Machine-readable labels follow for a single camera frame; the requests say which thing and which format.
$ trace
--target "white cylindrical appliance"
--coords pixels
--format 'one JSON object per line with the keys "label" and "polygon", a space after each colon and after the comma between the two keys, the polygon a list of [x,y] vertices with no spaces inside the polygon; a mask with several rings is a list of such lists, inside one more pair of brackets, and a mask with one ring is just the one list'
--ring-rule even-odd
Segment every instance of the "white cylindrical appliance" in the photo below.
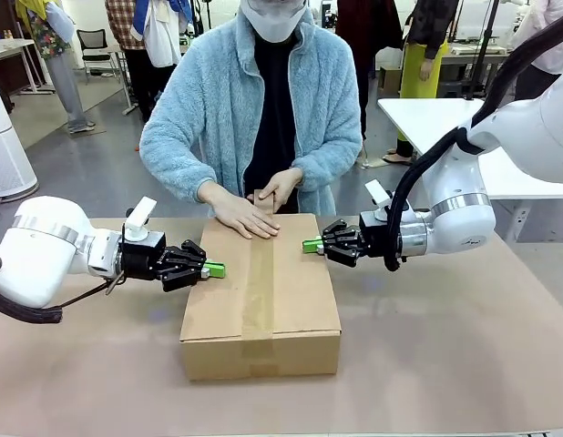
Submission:
{"label": "white cylindrical appliance", "polygon": [[37,188],[35,172],[0,98],[0,201],[23,198]]}

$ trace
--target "hand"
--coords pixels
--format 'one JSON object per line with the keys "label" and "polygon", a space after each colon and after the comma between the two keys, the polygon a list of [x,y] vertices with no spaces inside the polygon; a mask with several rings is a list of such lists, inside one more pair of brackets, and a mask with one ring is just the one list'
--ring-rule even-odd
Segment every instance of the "hand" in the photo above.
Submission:
{"label": "hand", "polygon": [[301,168],[290,168],[273,175],[270,182],[260,193],[260,199],[267,198],[273,193],[273,213],[288,202],[293,189],[302,182],[303,171]]}
{"label": "hand", "polygon": [[431,72],[433,69],[434,69],[434,60],[424,59],[424,62],[421,64],[421,68],[419,70],[419,78],[425,82],[431,76]]}
{"label": "hand", "polygon": [[263,239],[278,235],[280,225],[271,217],[246,198],[232,195],[212,180],[200,186],[199,199],[212,206],[218,221],[237,230],[246,239],[251,239],[251,233]]}

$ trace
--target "white face mask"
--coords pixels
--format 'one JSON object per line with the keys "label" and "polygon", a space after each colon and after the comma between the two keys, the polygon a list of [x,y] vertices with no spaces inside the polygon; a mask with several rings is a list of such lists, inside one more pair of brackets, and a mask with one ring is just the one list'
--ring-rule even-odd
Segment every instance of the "white face mask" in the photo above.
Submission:
{"label": "white face mask", "polygon": [[306,12],[305,0],[241,0],[241,11],[261,38],[288,39]]}

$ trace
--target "person in blue jacket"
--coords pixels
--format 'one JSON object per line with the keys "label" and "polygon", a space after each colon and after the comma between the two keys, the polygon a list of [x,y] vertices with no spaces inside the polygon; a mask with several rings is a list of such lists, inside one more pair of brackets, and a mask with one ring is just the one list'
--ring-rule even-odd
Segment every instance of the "person in blue jacket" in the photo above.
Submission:
{"label": "person in blue jacket", "polygon": [[[241,0],[195,39],[144,128],[140,155],[174,195],[209,204],[247,239],[278,233],[274,212],[335,214],[330,184],[363,143],[353,54],[305,0]],[[202,160],[190,149],[200,146]]]}

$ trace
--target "packing tape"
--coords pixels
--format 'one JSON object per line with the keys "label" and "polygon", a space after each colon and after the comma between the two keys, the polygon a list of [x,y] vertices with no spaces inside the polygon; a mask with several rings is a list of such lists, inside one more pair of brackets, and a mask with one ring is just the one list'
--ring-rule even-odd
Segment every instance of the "packing tape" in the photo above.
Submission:
{"label": "packing tape", "polygon": [[[254,193],[255,205],[264,212],[271,213],[273,196],[259,200],[259,193],[259,190]],[[251,240],[249,277],[243,301],[241,340],[241,357],[250,362],[251,375],[254,372],[271,374],[271,366],[274,365],[267,361],[274,357],[272,240],[260,238]]]}

